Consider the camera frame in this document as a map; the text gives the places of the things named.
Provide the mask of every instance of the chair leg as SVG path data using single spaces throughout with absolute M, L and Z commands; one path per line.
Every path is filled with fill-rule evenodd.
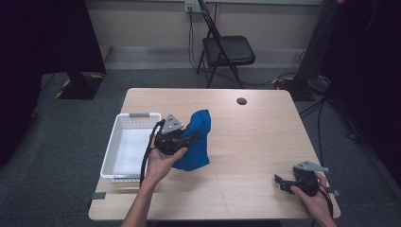
M 233 66 L 233 65 L 230 65 L 230 68 L 231 68 L 231 71 L 232 71 L 233 74 L 234 74 L 234 77 L 236 78 L 236 81 L 239 83 L 239 86 L 240 86 L 242 89 L 244 89 L 244 86 L 242 85 L 241 80 L 239 80 L 238 73 L 236 72 L 236 71 L 237 71 L 237 68 L 236 68 L 235 66 Z
M 213 79 L 213 76 L 214 76 L 215 73 L 216 73 L 216 69 L 217 69 L 217 67 L 214 67 L 214 68 L 213 68 L 212 75 L 210 75 L 209 81 L 207 82 L 207 88 L 209 88 L 209 87 L 210 87 L 210 84 L 212 83 L 212 79 Z
M 204 50 L 201 52 L 201 55 L 200 55 L 200 63 L 198 64 L 197 74 L 200 73 L 201 64 L 203 63 L 203 56 L 204 56 Z

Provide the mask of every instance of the table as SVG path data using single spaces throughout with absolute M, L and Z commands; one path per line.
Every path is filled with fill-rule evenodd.
M 246 105 L 236 100 L 243 97 Z M 158 184 L 148 213 L 152 220 L 308 218 L 296 196 L 281 191 L 277 174 L 294 180 L 292 167 L 318 163 L 294 103 L 286 91 L 129 89 L 121 113 L 174 114 L 185 125 L 207 109 L 210 165 L 185 172 L 171 169 Z M 89 217 L 123 219 L 136 194 L 99 179 Z M 335 198 L 334 217 L 340 216 Z

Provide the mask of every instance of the black stand base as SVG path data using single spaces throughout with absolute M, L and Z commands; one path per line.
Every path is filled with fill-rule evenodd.
M 293 79 L 276 80 L 273 83 L 275 90 L 286 90 L 291 94 L 293 101 L 315 101 L 307 83 L 297 77 Z
M 75 83 L 72 80 L 67 80 L 61 87 L 61 90 L 56 94 L 59 99 L 94 99 L 98 87 L 103 80 L 102 76 L 85 77 L 85 86 Z

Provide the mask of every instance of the person's right hand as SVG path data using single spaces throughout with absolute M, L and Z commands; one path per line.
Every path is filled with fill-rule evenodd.
M 326 179 L 320 173 L 315 173 L 316 177 L 319 179 L 321 191 L 325 192 L 324 188 L 326 188 Z M 327 200 L 322 195 L 321 192 L 318 192 L 314 197 L 309 197 L 305 194 L 299 187 L 292 186 L 291 190 L 297 195 L 302 205 L 306 207 L 309 214 L 319 223 L 322 227 L 332 227 L 337 226 L 334 220 L 331 217 L 330 210 L 328 208 Z

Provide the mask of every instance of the folding chair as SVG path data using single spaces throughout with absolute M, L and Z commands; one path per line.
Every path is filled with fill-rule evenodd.
M 200 56 L 197 73 L 199 73 L 201 69 L 201 64 L 204 68 L 203 57 L 206 56 L 207 64 L 213 68 L 210 78 L 207 77 L 205 70 L 207 88 L 209 88 L 212 83 L 216 69 L 223 66 L 230 67 L 239 86 L 244 88 L 238 77 L 236 67 L 238 65 L 249 65 L 254 63 L 255 56 L 248 40 L 243 36 L 220 36 L 206 4 L 203 0 L 198 1 L 200 3 L 200 11 L 203 15 L 204 21 L 209 27 L 209 31 L 207 37 L 202 40 L 203 51 Z

